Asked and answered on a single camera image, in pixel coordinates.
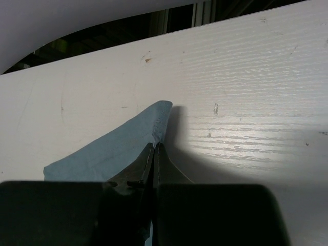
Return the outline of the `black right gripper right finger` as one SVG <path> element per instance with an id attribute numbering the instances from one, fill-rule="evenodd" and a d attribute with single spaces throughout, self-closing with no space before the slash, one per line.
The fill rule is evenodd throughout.
<path id="1" fill-rule="evenodd" d="M 171 162 L 162 143 L 157 144 L 155 148 L 153 166 L 153 186 L 193 184 L 193 181 Z"/>

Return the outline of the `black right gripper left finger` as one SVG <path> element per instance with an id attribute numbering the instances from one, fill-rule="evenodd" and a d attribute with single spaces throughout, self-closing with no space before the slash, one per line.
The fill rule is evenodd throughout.
<path id="1" fill-rule="evenodd" d="M 138 157 L 118 174 L 110 178 L 106 185 L 120 195 L 143 192 L 152 184 L 154 147 L 146 144 Z"/>

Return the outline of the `blue t shirt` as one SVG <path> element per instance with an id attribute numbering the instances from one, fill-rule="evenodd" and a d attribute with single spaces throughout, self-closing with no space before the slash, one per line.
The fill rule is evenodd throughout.
<path id="1" fill-rule="evenodd" d="M 44 167 L 45 181 L 107 181 L 130 165 L 147 144 L 163 142 L 172 102 L 161 100 L 78 151 Z"/>

